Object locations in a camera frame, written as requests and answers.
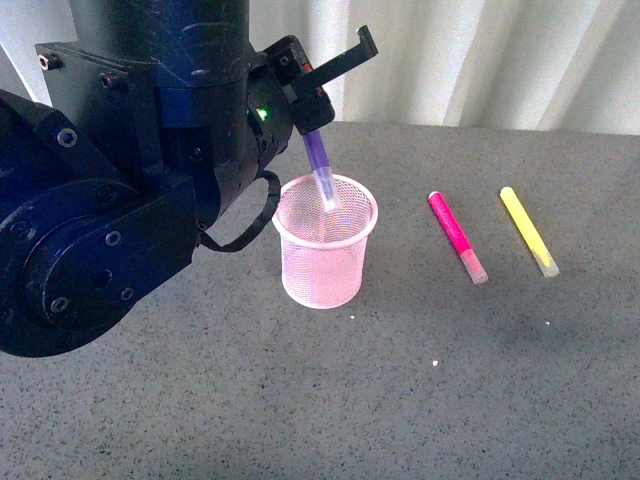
plastic cup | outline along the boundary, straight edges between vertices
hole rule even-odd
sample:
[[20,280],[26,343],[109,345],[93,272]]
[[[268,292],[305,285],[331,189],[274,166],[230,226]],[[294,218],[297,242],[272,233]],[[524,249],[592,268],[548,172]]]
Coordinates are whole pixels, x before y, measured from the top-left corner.
[[282,188],[273,224],[282,246],[282,284],[296,302],[334,308],[362,285],[367,237],[378,220],[373,195],[355,180],[334,175],[340,207],[326,212],[313,175]]

white curtain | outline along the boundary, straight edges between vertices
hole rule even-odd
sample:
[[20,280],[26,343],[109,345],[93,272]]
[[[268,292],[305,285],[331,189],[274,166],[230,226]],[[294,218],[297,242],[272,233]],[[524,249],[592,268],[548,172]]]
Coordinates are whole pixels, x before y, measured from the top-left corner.
[[[640,134],[640,0],[251,0],[254,47],[294,34],[316,66],[364,24],[380,54],[327,86],[340,120]],[[0,0],[32,98],[33,44],[74,37],[67,0]]]

yellow highlighter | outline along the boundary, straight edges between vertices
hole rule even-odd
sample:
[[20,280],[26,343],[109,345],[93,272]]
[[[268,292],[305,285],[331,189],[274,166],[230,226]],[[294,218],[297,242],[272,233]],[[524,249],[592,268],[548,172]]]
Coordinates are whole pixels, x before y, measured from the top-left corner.
[[504,187],[500,190],[500,198],[509,210],[511,214],[511,218],[515,222],[518,230],[520,230],[520,234],[524,238],[524,241],[527,242],[529,246],[529,250],[533,253],[533,257],[538,262],[538,266],[545,277],[555,277],[560,273],[556,262],[554,262],[549,250],[547,250],[546,245],[542,241],[538,230],[531,222],[529,215],[525,211],[524,207],[518,200],[516,196],[516,192],[513,191],[511,187]]

purple marker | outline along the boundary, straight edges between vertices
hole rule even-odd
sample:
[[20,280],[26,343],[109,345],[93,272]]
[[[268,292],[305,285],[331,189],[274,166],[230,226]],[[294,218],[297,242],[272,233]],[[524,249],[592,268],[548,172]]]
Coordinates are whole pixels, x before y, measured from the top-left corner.
[[307,148],[309,163],[313,169],[318,191],[322,197],[322,203],[326,212],[340,208],[340,198],[336,190],[336,183],[329,165],[329,157],[324,148],[320,130],[314,130],[302,136],[304,146]]

gray table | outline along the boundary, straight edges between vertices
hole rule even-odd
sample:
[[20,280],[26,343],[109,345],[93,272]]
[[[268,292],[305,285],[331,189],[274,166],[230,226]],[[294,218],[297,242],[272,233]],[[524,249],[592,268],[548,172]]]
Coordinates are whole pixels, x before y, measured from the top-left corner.
[[[328,311],[290,300],[273,226],[239,254],[196,251],[94,343],[0,355],[1,477],[640,478],[640,138],[356,124],[324,137],[380,207],[358,296]],[[299,137],[273,169],[306,173]],[[505,185],[560,276],[542,276]],[[426,209],[434,189],[483,286]],[[252,186],[212,235],[231,240],[264,193]]]

